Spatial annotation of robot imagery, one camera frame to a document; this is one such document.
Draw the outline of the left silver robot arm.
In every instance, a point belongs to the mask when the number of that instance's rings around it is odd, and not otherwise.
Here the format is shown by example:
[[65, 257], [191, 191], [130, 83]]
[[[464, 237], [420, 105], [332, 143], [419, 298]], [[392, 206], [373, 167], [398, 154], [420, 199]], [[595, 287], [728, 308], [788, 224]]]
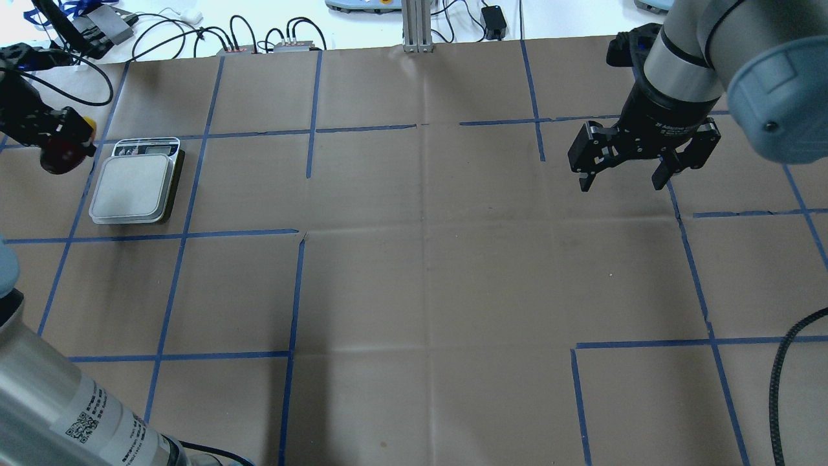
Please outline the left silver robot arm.
[[[51, 174], [94, 157], [96, 124], [73, 108], [54, 109], [33, 88], [36, 71], [75, 55], [24, 43], [2, 48], [2, 131], [39, 148]], [[17, 254], [2, 244], [3, 465], [248, 465], [244, 457], [164, 436], [45, 342], [23, 321]]]

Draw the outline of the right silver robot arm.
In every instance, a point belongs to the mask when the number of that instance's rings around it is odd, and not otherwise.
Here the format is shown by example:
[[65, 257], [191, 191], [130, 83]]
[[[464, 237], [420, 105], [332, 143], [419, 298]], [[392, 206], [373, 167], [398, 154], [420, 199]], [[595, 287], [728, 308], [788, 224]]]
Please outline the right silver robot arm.
[[602, 171], [659, 160], [656, 190], [702, 168], [721, 140], [722, 96], [756, 153], [776, 163], [826, 157], [825, 1], [677, 1], [664, 23], [618, 33], [606, 62], [633, 70], [618, 122], [589, 120], [568, 150], [588, 192]]

